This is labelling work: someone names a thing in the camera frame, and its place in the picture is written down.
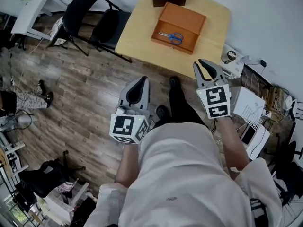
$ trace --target blue scissors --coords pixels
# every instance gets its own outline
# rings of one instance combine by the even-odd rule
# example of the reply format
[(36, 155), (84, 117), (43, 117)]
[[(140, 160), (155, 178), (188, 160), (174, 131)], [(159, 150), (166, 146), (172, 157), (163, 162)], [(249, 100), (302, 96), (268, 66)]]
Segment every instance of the blue scissors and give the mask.
[(183, 40), (183, 36), (179, 33), (173, 33), (173, 34), (158, 33), (158, 34), (167, 37), (170, 40), (170, 42), (175, 45), (181, 44)]

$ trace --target person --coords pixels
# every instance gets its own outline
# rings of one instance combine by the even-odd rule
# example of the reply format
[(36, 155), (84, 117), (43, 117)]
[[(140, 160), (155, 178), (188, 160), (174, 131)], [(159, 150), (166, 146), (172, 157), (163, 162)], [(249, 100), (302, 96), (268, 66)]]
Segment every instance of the person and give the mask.
[(278, 226), (282, 205), (265, 160), (250, 162), (231, 118), (218, 118), (227, 174), (213, 136), (186, 102), (179, 78), (169, 82), (171, 116), (159, 106), (160, 121), (140, 149), (124, 146), (115, 183), (100, 187), (85, 227), (253, 227), (258, 217), (251, 207), (254, 200), (265, 210), (268, 226)]
[(44, 81), (31, 92), (0, 91), (0, 118), (27, 109), (48, 108), (53, 101), (53, 93), (46, 95)]

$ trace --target white shirt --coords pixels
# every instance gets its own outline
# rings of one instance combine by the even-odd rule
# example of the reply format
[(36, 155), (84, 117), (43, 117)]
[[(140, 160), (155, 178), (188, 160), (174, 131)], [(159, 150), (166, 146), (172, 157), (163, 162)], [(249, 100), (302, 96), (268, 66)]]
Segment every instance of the white shirt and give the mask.
[(86, 227), (117, 220), (122, 227), (253, 227), (251, 197), (265, 204), (269, 226), (279, 225), (282, 205), (265, 160), (250, 162), (233, 181), (205, 126), (165, 124), (144, 137), (140, 150), (138, 179), (129, 189), (101, 186)]

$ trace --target orange wooden box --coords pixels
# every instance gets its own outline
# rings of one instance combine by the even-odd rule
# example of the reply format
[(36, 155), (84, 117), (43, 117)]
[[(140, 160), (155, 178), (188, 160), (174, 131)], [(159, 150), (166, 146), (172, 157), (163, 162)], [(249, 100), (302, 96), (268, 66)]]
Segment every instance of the orange wooden box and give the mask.
[[(167, 2), (152, 33), (151, 40), (173, 49), (192, 54), (206, 17), (192, 10)], [(174, 45), (158, 33), (183, 35), (181, 44)]]

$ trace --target black pants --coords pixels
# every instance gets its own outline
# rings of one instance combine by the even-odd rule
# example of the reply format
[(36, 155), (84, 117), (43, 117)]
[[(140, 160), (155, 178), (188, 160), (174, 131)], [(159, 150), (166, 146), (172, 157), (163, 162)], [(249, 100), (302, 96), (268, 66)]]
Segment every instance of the black pants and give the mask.
[(184, 93), (180, 87), (173, 87), (169, 91), (169, 103), (171, 116), (158, 121), (154, 129), (166, 123), (184, 123), (192, 122), (205, 125), (196, 111), (185, 100)]

